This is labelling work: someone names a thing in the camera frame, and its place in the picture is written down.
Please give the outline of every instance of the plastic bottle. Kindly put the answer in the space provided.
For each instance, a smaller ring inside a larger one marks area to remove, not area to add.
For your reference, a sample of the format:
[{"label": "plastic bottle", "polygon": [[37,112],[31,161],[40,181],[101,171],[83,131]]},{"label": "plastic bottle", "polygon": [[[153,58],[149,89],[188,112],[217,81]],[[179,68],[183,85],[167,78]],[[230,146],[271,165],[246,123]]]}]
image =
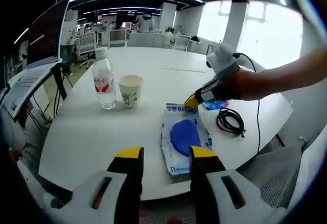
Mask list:
[{"label": "plastic bottle", "polygon": [[96,63],[93,66],[93,80],[98,101],[103,109],[109,110],[116,105],[113,68],[109,61],[107,47],[96,49]]}]

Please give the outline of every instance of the floor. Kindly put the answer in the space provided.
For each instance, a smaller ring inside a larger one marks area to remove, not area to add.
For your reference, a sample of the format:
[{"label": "floor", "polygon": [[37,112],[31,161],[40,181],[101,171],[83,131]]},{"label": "floor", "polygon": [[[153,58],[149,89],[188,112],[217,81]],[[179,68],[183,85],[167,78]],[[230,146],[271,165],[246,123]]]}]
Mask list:
[{"label": "floor", "polygon": [[[74,75],[72,77],[68,77],[68,78],[72,85],[75,85],[77,83],[77,81],[82,77],[82,75],[87,70],[86,65],[83,65],[81,68],[78,65],[71,67],[71,71],[73,72]],[[67,94],[72,89],[69,81],[68,81],[67,77],[65,77],[64,81],[63,81],[63,86],[65,87]],[[55,82],[55,78],[53,76],[51,76],[43,85],[44,85],[45,91],[46,91],[49,101],[50,101],[48,107],[45,110],[45,114],[49,117],[53,117],[53,108],[54,108],[55,97],[56,97],[56,92],[57,92],[57,84]]]}]

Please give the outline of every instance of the white round table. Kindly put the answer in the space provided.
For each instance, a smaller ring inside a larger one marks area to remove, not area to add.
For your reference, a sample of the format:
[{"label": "white round table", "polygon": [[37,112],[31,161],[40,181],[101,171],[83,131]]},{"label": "white round table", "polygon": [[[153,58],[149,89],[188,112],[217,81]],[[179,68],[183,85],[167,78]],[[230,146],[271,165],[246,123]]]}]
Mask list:
[{"label": "white round table", "polygon": [[[117,106],[103,110],[90,68],[70,91],[59,108],[42,151],[39,174],[54,184],[73,191],[90,175],[106,170],[115,155],[126,148],[144,147],[144,177],[141,200],[174,196],[190,190],[185,176],[169,175],[160,147],[166,103],[183,104],[196,89],[212,79],[214,72],[204,55],[172,49],[115,47],[109,50],[118,81],[127,74],[144,78],[140,104],[128,109],[122,103],[116,83]],[[218,111],[199,106],[213,150],[226,169],[236,169],[256,155],[258,129],[257,101],[230,101],[245,123],[245,138],[222,132],[216,125]],[[292,113],[281,94],[261,101],[259,120],[261,149],[278,133]]]}]

